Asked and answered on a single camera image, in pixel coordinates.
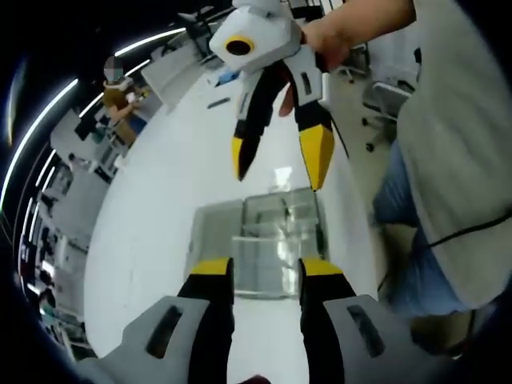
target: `white table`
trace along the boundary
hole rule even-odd
[[[149,122],[103,203],[85,278],[87,335],[100,357],[120,343],[129,322],[179,291],[199,206],[267,194],[275,185],[274,170],[282,167],[292,167],[293,188],[309,185],[294,120],[277,112],[246,179],[235,179],[230,145],[241,84],[212,88],[206,79],[200,78],[169,115],[164,107]],[[231,101],[206,109],[224,97]],[[338,138],[318,197],[325,207],[331,261],[344,269],[358,294],[376,298],[366,212]],[[254,374],[272,382],[308,382],[296,301],[236,298],[234,316],[228,382]]]

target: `person's hand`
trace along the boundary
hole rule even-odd
[[[350,44],[341,38],[332,28],[326,26],[325,19],[314,20],[302,29],[307,44],[313,47],[324,60],[327,70],[338,67],[349,55]],[[287,116],[294,109],[294,95],[291,86],[288,87],[282,102],[279,116]]]

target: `led light strip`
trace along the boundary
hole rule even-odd
[[[136,70],[140,70],[142,67],[148,65],[150,63],[151,60],[147,59],[145,60],[144,62],[141,62],[138,66],[136,66],[135,68],[132,68],[131,70],[129,70],[128,72],[126,72],[126,75],[125,76],[130,76],[133,72],[135,72]]]
[[[80,118],[83,118],[85,116],[85,114],[87,112],[89,112],[89,110],[94,106],[94,104],[96,104],[97,102],[99,102],[99,100],[103,97],[103,92],[101,92],[98,96],[96,96],[96,98],[94,98],[94,100],[92,102],[89,103],[88,106],[86,106],[86,108],[80,113],[79,117]]]
[[[32,225],[30,226],[30,233],[29,233],[29,242],[32,242],[32,237],[34,236],[35,221],[38,219],[38,213],[39,213],[39,204],[37,204],[35,206],[34,216],[32,217]]]
[[[134,50],[135,48],[137,48],[139,46],[143,46],[144,44],[147,44],[148,42],[153,42],[155,40],[158,40],[159,38],[164,38],[166,36],[171,36],[173,34],[179,34],[180,32],[184,32],[185,30],[186,30],[185,28],[177,28],[176,30],[169,30],[167,32],[163,32],[162,34],[156,34],[155,36],[152,36],[150,38],[145,38],[145,39],[141,40],[140,42],[135,42],[133,44],[130,44],[129,46],[126,46],[125,48],[123,48],[121,50],[118,50],[114,54],[114,56],[116,56],[116,57],[122,56],[124,54],[127,54],[131,50]]]
[[[48,187],[48,184],[50,184],[50,180],[51,180],[51,177],[54,175],[55,173],[55,167],[52,167],[50,173],[48,174],[48,177],[46,178],[46,181],[45,183],[43,184],[42,186],[42,191],[44,192],[46,190],[46,188]]]
[[[51,162],[51,159],[54,158],[55,154],[57,153],[56,150],[52,150],[50,156],[48,157],[48,160],[46,160],[44,167],[41,170],[41,173],[39,174],[38,180],[35,182],[35,186],[39,186],[39,183],[41,182],[42,176],[46,172],[46,168],[48,168],[48,165]]]
[[[28,223],[28,221],[29,221],[29,214],[30,214],[30,208],[32,208],[32,202],[33,202],[33,199],[32,199],[32,198],[30,198],[30,200],[29,200],[29,206],[26,208],[25,220],[23,220],[22,237],[23,237],[23,235],[25,234],[25,231],[26,231],[26,224],[27,224],[27,223]]]
[[[23,152],[23,149],[25,148],[26,144],[28,143],[30,136],[34,133],[35,129],[38,127],[38,125],[41,123],[41,121],[44,119],[44,117],[50,112],[50,110],[57,104],[57,102],[63,98],[71,89],[73,89],[74,86],[78,84],[78,79],[76,78],[73,80],[70,84],[68,84],[63,90],[61,90],[57,96],[45,107],[44,110],[39,114],[39,116],[35,119],[35,121],[32,123],[28,131],[26,132],[25,136],[23,137],[22,141],[19,143],[18,148],[16,149],[16,152],[14,153],[13,159],[10,162],[9,169],[7,170],[6,178],[4,179],[3,186],[2,186],[2,196],[0,197],[0,211],[3,210],[3,201],[6,198],[6,191],[7,187],[9,186],[10,178],[13,174],[14,167],[16,166],[16,163],[19,160],[20,155]]]

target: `yellow ring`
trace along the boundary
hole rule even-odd
[[[226,42],[224,43],[224,47],[226,48],[226,50],[228,52],[230,52],[230,51],[228,50],[227,46],[231,42],[244,42],[245,44],[247,44],[249,46],[249,52],[247,52],[246,54],[251,53],[254,50],[254,48],[256,47],[256,45],[254,44],[254,42],[250,38],[246,38],[245,36],[240,36],[240,35],[233,35],[230,38],[228,38],[226,40]]]

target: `jeans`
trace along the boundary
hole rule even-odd
[[[135,131],[137,136],[139,136],[141,134],[141,132],[144,130],[144,127],[146,126],[147,123],[146,123],[146,120],[140,118],[136,114],[132,114],[128,118],[128,124],[130,125],[132,130]]]
[[[416,213],[406,166],[398,144],[391,147],[390,165],[374,199],[377,222],[417,228],[409,265],[399,276],[389,297],[390,305],[403,318],[463,312],[469,308],[455,294],[428,245]]]

